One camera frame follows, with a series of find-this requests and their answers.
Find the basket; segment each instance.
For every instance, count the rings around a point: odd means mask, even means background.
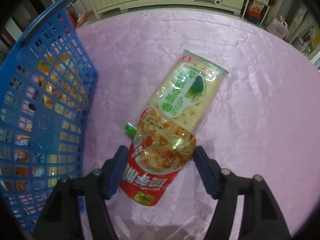
[[[32,232],[59,178],[81,175],[98,74],[58,0],[22,34],[0,67],[0,189]]]

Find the basket handle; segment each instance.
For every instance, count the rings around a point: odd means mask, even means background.
[[[26,45],[33,35],[38,31],[39,27],[49,19],[52,14],[54,14],[60,8],[65,8],[69,3],[75,3],[77,0],[57,0],[54,4],[47,8],[39,17],[32,23],[32,25],[27,28],[27,30],[22,34],[20,39],[20,45]]]

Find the pink bag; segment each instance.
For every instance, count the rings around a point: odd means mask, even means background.
[[[288,25],[285,20],[280,17],[280,20],[274,18],[267,26],[267,31],[273,35],[283,39],[289,34]]]

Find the purple bedspread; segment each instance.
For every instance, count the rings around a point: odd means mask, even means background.
[[[255,26],[186,10],[124,14],[78,34],[100,75],[84,174],[130,145],[124,125],[188,49],[230,71],[196,133],[198,145],[239,176],[261,174],[290,232],[300,228],[320,196],[320,76],[306,57]],[[140,205],[118,190],[107,206],[121,240],[202,240],[216,203],[189,162],[157,205]],[[230,239],[237,239],[242,207],[240,197]]]

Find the red snack pouch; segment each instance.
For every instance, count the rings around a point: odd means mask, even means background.
[[[129,148],[121,189],[140,204],[155,205],[195,146],[196,138],[186,129],[147,112]]]

